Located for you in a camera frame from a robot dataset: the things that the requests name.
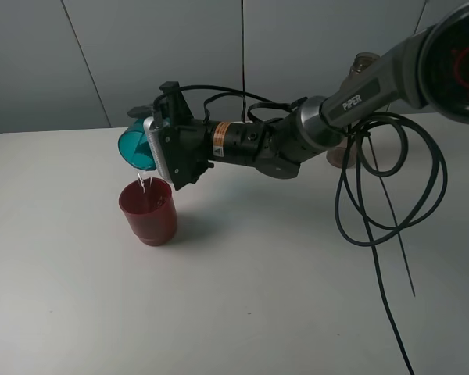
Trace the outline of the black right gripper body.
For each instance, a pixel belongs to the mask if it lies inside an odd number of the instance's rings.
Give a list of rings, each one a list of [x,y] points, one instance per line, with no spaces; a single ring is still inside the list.
[[[215,162],[252,167],[260,172],[280,172],[281,155],[274,149],[278,119],[249,123],[197,122],[197,170],[205,172]]]

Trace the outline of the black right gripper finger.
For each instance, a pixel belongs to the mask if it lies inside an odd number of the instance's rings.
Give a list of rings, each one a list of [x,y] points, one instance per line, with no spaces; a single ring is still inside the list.
[[[213,168],[212,163],[195,163],[194,165],[176,168],[172,176],[174,189],[179,191],[189,184],[195,184],[211,168]]]
[[[135,106],[127,112],[129,117],[150,117],[154,116],[155,107],[153,104]]]

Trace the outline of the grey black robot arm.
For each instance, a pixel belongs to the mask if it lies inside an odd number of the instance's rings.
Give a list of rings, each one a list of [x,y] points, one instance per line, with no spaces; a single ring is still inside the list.
[[[306,160],[339,145],[350,125],[398,100],[469,124],[469,2],[400,42],[331,97],[292,103],[254,97],[255,108],[285,111],[282,119],[196,119],[183,94],[181,85],[166,82],[152,103],[128,112],[142,121],[152,167],[176,189],[217,162],[292,179]]]

